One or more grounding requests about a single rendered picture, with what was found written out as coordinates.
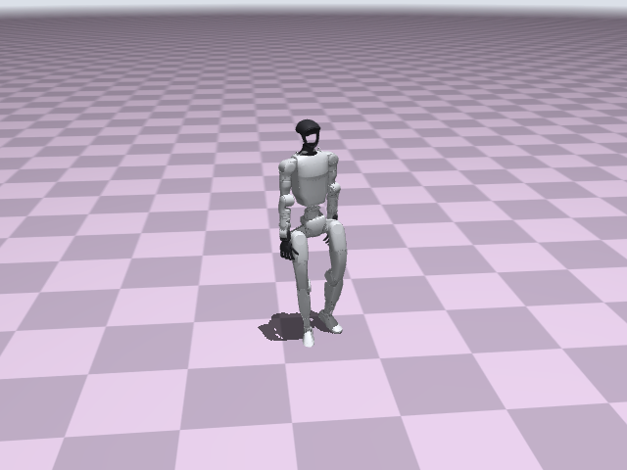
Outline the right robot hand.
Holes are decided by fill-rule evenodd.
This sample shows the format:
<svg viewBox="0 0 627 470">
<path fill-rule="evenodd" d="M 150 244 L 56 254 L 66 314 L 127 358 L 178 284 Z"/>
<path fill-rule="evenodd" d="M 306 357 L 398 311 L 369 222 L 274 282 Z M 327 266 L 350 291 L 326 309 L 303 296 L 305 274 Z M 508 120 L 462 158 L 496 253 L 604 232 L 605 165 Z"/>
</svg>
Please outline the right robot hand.
<svg viewBox="0 0 627 470">
<path fill-rule="evenodd" d="M 289 259 L 289 260 L 295 259 L 293 257 L 292 251 L 296 255 L 298 255 L 299 253 L 296 252 L 296 250 L 292 247 L 291 242 L 289 241 L 289 240 L 291 240 L 290 230 L 287 231 L 287 238 L 281 238 L 280 237 L 280 240 L 282 241 L 281 244 L 280 244 L 280 255 L 281 255 L 281 257 L 285 258 L 285 259 Z M 290 254 L 290 256 L 289 256 L 289 254 Z M 287 255 L 287 257 L 286 257 L 286 255 Z"/>
</svg>

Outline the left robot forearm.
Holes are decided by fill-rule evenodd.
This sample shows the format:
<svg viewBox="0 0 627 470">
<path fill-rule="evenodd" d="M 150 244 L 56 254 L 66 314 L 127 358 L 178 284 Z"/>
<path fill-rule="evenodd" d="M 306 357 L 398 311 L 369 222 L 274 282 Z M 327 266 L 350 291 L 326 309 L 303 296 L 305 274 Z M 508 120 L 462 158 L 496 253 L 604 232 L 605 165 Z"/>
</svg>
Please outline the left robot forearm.
<svg viewBox="0 0 627 470">
<path fill-rule="evenodd" d="M 326 199 L 327 199 L 327 219 L 332 219 L 333 215 L 337 215 L 338 218 L 338 209 L 337 209 L 337 200 L 338 200 L 338 196 L 339 196 L 338 192 L 337 194 L 331 196 L 329 194 L 327 194 Z"/>
</svg>

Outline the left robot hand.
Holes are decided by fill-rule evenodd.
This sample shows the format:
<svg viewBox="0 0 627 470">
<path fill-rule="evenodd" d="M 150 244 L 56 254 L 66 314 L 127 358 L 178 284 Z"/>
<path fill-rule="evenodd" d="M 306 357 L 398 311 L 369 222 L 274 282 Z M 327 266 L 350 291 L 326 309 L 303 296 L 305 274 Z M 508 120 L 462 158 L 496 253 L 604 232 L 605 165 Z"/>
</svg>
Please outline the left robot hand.
<svg viewBox="0 0 627 470">
<path fill-rule="evenodd" d="M 336 214 L 335 214 L 335 215 L 333 215 L 332 219 L 336 219 L 336 220 L 337 220 L 337 215 L 336 215 Z M 327 240 L 327 239 L 328 239 L 328 235 L 326 236 L 326 238 L 325 238 L 325 239 L 323 239 L 323 241 L 325 241 L 325 240 Z M 328 242 L 329 242 L 329 239 L 325 242 L 325 244 L 326 244 L 326 243 L 328 243 Z M 327 245 L 328 245 L 328 244 L 327 244 Z M 329 246 L 329 245 L 328 245 L 328 246 Z"/>
</svg>

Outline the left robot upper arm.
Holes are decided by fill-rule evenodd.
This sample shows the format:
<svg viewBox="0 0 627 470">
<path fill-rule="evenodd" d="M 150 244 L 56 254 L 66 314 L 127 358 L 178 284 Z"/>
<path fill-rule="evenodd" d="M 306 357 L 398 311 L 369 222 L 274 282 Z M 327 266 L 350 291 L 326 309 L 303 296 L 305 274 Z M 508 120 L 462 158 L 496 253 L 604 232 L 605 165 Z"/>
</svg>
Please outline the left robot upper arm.
<svg viewBox="0 0 627 470">
<path fill-rule="evenodd" d="M 324 151 L 329 159 L 329 170 L 328 170 L 328 190 L 327 193 L 331 196 L 340 192 L 341 187 L 339 183 L 335 182 L 335 178 L 337 176 L 337 164 L 338 164 L 338 156 L 332 152 Z"/>
</svg>

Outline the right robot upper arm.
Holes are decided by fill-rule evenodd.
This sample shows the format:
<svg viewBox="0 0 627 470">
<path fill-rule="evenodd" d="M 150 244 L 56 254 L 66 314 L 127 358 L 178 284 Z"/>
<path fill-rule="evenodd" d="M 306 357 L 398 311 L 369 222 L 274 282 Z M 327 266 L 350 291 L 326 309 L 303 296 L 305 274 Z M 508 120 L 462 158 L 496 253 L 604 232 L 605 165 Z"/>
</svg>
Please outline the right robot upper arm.
<svg viewBox="0 0 627 470">
<path fill-rule="evenodd" d="M 290 189 L 292 174 L 296 170 L 296 162 L 296 159 L 291 158 L 280 162 L 278 166 L 280 196 L 285 198 L 285 207 L 292 207 L 295 202 L 293 195 L 290 195 Z"/>
</svg>

